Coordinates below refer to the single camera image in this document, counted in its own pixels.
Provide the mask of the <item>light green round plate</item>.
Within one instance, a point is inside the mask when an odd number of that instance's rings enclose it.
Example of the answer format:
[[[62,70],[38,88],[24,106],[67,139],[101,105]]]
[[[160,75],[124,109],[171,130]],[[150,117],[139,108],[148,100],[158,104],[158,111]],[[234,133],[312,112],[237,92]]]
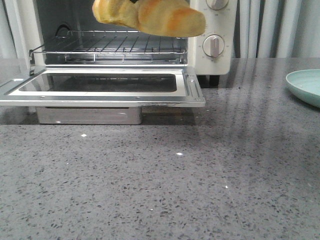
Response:
[[[305,69],[286,76],[289,91],[298,99],[314,107],[320,107],[320,70]]]

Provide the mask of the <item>beige oven knob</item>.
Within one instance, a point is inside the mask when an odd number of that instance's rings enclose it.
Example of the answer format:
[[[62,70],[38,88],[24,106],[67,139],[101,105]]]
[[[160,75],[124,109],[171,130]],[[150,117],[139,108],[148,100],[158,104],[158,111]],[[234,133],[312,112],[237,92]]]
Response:
[[[215,11],[222,10],[228,4],[228,0],[206,0],[207,6]]]
[[[203,52],[212,58],[219,57],[224,51],[224,48],[225,42],[223,38],[216,34],[208,36],[202,44]]]

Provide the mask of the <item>glass oven door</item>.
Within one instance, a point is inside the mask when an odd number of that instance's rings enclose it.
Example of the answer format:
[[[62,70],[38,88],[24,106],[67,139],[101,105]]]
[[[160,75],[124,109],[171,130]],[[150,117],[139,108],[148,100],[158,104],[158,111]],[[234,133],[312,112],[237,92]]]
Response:
[[[46,67],[0,85],[2,106],[57,108],[203,107],[191,67]]]

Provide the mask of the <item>upper beige oven knob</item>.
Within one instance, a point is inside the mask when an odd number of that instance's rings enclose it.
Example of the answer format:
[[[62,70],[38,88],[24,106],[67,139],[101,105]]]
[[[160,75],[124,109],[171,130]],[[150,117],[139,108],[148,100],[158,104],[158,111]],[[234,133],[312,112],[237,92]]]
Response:
[[[206,0],[207,6],[215,11],[222,10],[228,4],[228,0]]]

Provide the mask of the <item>golden croissant bread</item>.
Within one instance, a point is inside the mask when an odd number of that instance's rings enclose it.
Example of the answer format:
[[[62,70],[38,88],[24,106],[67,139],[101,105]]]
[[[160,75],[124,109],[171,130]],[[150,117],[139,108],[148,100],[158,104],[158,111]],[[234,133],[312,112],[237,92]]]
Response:
[[[204,14],[185,0],[96,0],[92,12],[99,23],[156,36],[189,38],[206,29]]]

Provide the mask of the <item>cream Toshiba toaster oven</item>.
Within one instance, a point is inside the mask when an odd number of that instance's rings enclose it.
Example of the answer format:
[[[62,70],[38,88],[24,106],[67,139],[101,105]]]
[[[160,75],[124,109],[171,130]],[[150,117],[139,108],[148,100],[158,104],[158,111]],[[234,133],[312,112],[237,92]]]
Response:
[[[186,64],[162,64],[194,69],[200,81],[209,79],[210,85],[229,72],[236,22],[237,1],[229,0],[221,10],[212,10],[206,0],[188,0],[189,7],[205,16],[205,32],[188,40]],[[46,65],[31,63],[30,50],[60,35],[63,31],[138,31],[127,26],[100,23],[94,17],[91,0],[3,0],[0,3],[0,25],[7,27],[12,39],[9,50],[24,59],[29,69]],[[219,35],[224,40],[224,50],[219,57],[207,56],[203,51],[204,40]],[[69,64],[102,66],[148,66],[160,64]]]

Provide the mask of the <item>lower beige oven knob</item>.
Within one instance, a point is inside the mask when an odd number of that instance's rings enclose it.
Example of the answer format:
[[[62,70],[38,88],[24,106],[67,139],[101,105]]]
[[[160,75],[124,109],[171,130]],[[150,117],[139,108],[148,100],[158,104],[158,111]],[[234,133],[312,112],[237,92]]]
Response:
[[[224,51],[224,48],[225,42],[223,38],[216,34],[208,36],[202,44],[203,52],[212,58],[219,57]]]

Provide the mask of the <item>metal oven crumb tray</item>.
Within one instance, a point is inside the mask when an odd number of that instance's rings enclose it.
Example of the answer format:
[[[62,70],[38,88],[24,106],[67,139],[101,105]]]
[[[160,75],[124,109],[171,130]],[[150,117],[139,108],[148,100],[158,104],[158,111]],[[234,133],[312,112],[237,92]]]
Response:
[[[40,124],[139,125],[140,107],[36,107]]]

